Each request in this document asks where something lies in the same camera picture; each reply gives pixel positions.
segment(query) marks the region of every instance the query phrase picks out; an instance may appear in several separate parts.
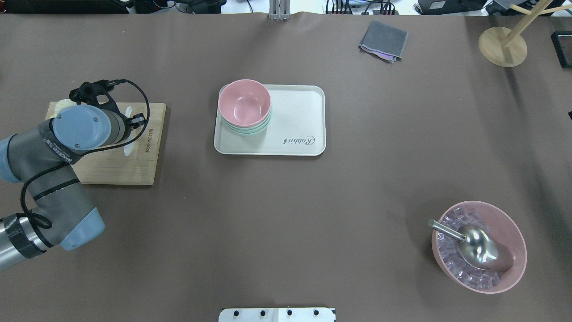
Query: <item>round wooden base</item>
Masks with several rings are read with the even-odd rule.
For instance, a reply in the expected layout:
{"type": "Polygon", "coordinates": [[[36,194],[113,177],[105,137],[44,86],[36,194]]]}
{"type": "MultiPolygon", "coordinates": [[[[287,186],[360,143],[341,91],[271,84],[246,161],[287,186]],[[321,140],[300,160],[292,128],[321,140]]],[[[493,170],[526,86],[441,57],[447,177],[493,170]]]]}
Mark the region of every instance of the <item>round wooden base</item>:
{"type": "Polygon", "coordinates": [[[514,67],[522,63],[526,58],[526,42],[517,35],[513,42],[503,47],[503,40],[511,31],[505,27],[494,27],[485,30],[479,37],[480,52],[490,62],[502,67],[514,67]]]}

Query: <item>white bracket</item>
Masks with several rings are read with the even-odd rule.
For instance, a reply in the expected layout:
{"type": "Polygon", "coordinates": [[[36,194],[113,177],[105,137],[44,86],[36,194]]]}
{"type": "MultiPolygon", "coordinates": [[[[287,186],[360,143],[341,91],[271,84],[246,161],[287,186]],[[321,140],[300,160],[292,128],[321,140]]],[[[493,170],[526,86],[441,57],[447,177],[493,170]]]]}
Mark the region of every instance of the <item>white bracket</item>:
{"type": "Polygon", "coordinates": [[[336,322],[335,308],[224,309],[219,322],[336,322]]]}
{"type": "Polygon", "coordinates": [[[270,0],[270,20],[290,20],[290,0],[270,0]]]}

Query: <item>gray cloth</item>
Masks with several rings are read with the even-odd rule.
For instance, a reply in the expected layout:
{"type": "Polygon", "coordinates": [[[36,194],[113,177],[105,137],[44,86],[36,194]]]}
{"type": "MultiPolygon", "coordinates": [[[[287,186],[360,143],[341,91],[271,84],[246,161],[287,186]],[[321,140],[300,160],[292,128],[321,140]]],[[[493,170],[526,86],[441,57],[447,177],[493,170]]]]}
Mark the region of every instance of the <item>gray cloth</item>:
{"type": "Polygon", "coordinates": [[[359,48],[393,64],[397,58],[403,59],[408,35],[409,32],[405,30],[372,21],[359,48]]]}

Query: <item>wooden cutting board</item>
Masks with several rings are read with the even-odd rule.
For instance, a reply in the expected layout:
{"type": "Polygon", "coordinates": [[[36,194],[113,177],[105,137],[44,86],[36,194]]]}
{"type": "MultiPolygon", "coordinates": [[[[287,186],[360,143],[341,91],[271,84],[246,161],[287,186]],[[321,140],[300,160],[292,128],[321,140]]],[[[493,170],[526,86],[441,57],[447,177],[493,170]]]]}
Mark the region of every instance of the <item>wooden cutting board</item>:
{"type": "MultiPolygon", "coordinates": [[[[57,102],[51,102],[46,119],[54,114],[57,102]]],[[[101,151],[84,156],[72,165],[77,177],[83,184],[145,184],[155,180],[155,170],[159,157],[159,147],[165,120],[166,105],[150,103],[151,115],[145,133],[135,141],[133,152],[125,156],[124,148],[101,151]]],[[[128,106],[133,107],[132,115],[147,114],[145,103],[117,103],[119,110],[125,113],[128,106]]]]}

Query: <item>large pink bowl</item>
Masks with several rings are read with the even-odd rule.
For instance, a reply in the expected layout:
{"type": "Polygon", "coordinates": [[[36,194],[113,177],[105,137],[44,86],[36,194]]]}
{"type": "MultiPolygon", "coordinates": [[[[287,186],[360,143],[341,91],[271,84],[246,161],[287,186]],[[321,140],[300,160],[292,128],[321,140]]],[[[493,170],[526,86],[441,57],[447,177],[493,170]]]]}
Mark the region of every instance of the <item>large pink bowl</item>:
{"type": "Polygon", "coordinates": [[[437,245],[437,231],[433,231],[433,235],[431,236],[431,245],[433,247],[433,255],[435,256],[437,263],[445,272],[445,274],[447,274],[447,276],[449,276],[455,282],[463,285],[470,290],[474,290],[475,292],[495,294],[511,289],[518,283],[518,281],[521,280],[523,274],[525,273],[527,261],[525,239],[522,237],[521,231],[518,229],[517,224],[514,223],[514,221],[510,219],[510,217],[501,209],[498,209],[497,207],[482,201],[465,201],[457,203],[455,206],[445,211],[445,213],[439,218],[439,222],[449,211],[459,206],[463,207],[465,210],[475,209],[477,216],[483,222],[483,224],[490,227],[490,236],[499,243],[507,246],[512,252],[514,255],[514,265],[502,274],[499,284],[492,286],[490,289],[471,288],[457,280],[451,274],[451,272],[447,270],[445,263],[439,254],[439,248],[437,245]]]}
{"type": "Polygon", "coordinates": [[[220,93],[219,111],[234,126],[253,127],[268,117],[270,93],[257,81],[234,81],[220,93]]]}

